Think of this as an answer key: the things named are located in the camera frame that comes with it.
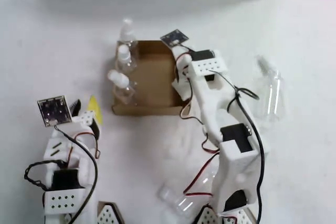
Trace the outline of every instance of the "perforated white panel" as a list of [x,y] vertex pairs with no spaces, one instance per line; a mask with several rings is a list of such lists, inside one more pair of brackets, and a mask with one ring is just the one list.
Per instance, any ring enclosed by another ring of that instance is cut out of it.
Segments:
[[119,224],[116,214],[111,206],[104,206],[98,216],[98,224]]
[[[244,210],[234,211],[228,214],[228,216],[233,216],[237,218],[237,223],[235,223],[234,218],[224,218],[224,224],[255,224],[252,222]],[[197,224],[222,224],[223,217],[219,217],[211,208],[204,208],[200,219]]]
[[47,191],[45,194],[45,214],[67,214],[76,212],[83,201],[84,188]]
[[207,76],[214,74],[212,71],[226,71],[226,66],[221,58],[192,61],[189,66],[189,74],[192,76]]

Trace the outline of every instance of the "black wire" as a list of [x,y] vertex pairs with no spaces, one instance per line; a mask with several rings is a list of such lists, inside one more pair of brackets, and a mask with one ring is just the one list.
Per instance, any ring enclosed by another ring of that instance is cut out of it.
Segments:
[[47,188],[47,186],[45,184],[43,184],[41,182],[41,180],[33,180],[33,179],[29,178],[28,174],[29,174],[30,169],[32,169],[34,166],[42,165],[42,164],[49,164],[49,163],[55,163],[55,164],[58,165],[59,168],[67,167],[67,163],[64,162],[63,160],[60,160],[60,159],[58,159],[58,160],[45,160],[45,161],[41,161],[41,162],[36,162],[36,163],[33,163],[33,164],[29,165],[28,168],[25,170],[24,179],[31,182],[35,186],[41,187],[44,191],[48,191],[49,188]]
[[191,48],[189,48],[189,47],[187,47],[187,46],[185,46],[185,45],[183,45],[183,44],[181,44],[181,43],[178,43],[177,45],[179,45],[180,47],[184,47],[185,49],[188,49],[189,52],[194,52],[193,49],[191,49]]
[[71,136],[69,136],[65,132],[61,131],[56,125],[54,126],[54,128],[55,128],[56,131],[59,131],[60,133],[62,133],[68,140],[70,140],[74,144],[78,145],[89,156],[89,158],[92,160],[93,165],[94,165],[95,180],[93,181],[91,190],[89,191],[89,194],[86,197],[86,199],[84,200],[83,204],[80,206],[80,208],[78,209],[77,213],[72,217],[72,219],[68,223],[68,224],[73,224],[74,221],[78,218],[78,216],[83,211],[84,207],[89,202],[89,200],[90,200],[90,198],[91,198],[91,196],[93,194],[93,191],[95,190],[95,187],[96,187],[96,184],[97,184],[97,180],[98,180],[98,166],[97,166],[97,162],[96,162],[95,158],[93,157],[93,155],[83,145],[81,145],[80,143],[78,143],[75,139],[73,139]]
[[262,201],[261,201],[261,194],[260,194],[260,188],[261,188],[261,184],[263,183],[263,179],[264,179],[264,173],[265,173],[265,151],[264,151],[264,146],[262,145],[262,141],[261,141],[261,137],[259,135],[259,132],[254,124],[254,122],[252,121],[251,117],[248,115],[248,113],[246,112],[246,110],[244,109],[242,103],[240,102],[240,94],[239,92],[243,92],[244,94],[259,100],[259,97],[253,93],[252,91],[245,89],[245,88],[238,88],[236,86],[233,86],[222,74],[216,72],[216,71],[212,71],[218,75],[220,75],[224,80],[227,81],[227,83],[229,83],[235,90],[235,97],[232,99],[232,101],[230,101],[230,103],[227,106],[227,112],[229,112],[229,108],[231,106],[231,104],[236,101],[239,108],[241,109],[241,111],[243,112],[243,114],[245,115],[246,119],[248,120],[248,122],[251,124],[251,127],[254,131],[254,133],[256,134],[256,138],[258,140],[258,144],[259,144],[259,149],[260,149],[260,157],[261,157],[261,166],[260,166],[260,177],[259,177],[259,181],[257,183],[257,197],[258,197],[258,205],[259,205],[259,211],[258,211],[258,219],[257,219],[257,224],[260,223],[261,220],[261,213],[262,213]]

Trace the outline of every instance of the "screw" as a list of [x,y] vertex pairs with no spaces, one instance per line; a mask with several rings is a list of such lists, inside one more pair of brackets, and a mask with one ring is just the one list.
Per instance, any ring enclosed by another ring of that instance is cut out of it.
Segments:
[[246,129],[247,129],[248,135],[249,135],[249,136],[252,136],[252,131],[251,131],[250,127],[247,126],[247,125],[245,125],[245,127],[246,127]]

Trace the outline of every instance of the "mounting plate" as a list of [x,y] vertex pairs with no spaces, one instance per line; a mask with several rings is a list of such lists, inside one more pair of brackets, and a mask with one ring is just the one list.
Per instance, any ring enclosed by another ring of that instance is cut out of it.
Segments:
[[71,114],[64,95],[37,101],[46,127],[71,122]]
[[98,224],[121,224],[118,222],[116,214],[113,208],[109,205],[105,205],[100,212],[97,220]]
[[47,191],[45,193],[45,214],[68,214],[76,212],[83,201],[85,188]]
[[[246,212],[243,209],[230,212],[227,215],[236,217],[236,224],[255,224],[255,222],[251,221],[251,219],[247,216]],[[197,221],[197,224],[235,224],[235,219],[219,217],[211,208],[205,207],[200,218]]]
[[227,71],[222,58],[212,58],[206,60],[192,61],[188,68],[191,76],[208,76],[214,74],[211,71],[224,72]]
[[189,38],[184,35],[180,30],[176,29],[160,38],[163,43],[169,48],[173,48],[183,42],[187,41]]

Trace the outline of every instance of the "circuit board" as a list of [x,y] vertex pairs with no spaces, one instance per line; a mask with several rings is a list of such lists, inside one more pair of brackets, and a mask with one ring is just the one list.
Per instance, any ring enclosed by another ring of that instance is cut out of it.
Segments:
[[71,115],[64,95],[37,101],[46,127],[71,122]]
[[189,38],[183,34],[180,30],[176,29],[171,33],[168,33],[160,38],[163,43],[165,43],[169,48],[173,48],[177,45],[182,44]]

